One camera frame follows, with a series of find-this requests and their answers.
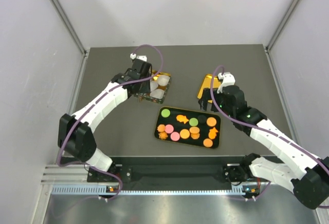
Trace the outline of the orange round biscuit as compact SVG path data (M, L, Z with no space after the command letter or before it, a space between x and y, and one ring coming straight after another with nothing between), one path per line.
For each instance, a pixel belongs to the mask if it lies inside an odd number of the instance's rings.
M182 139L188 139L188 138L190 137L190 132L189 132L188 129L182 129L182 130L179 132L179 134L180 134L180 137L181 137Z

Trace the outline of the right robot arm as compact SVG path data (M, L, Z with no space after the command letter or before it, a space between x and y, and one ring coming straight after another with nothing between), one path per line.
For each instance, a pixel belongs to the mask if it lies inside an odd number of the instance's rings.
M309 209L327 209L328 158L320 158L280 132L261 111L248 106L244 92L236 85L204 88L198 103L201 110L220 112L251 139L269 149L282 165L252 154L244 159L240 175L247 181L263 178L289 190Z

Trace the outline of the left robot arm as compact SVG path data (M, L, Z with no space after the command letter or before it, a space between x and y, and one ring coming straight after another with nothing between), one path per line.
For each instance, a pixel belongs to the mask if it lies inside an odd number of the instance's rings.
M97 148L94 132L119 104L150 90L152 64L144 55L137 56L132 62L132 67L115 75L84 108L72 115L64 114L59 122L59 155L67 152L78 162L86 162L98 169L105 181L113 180L117 172L113 160Z

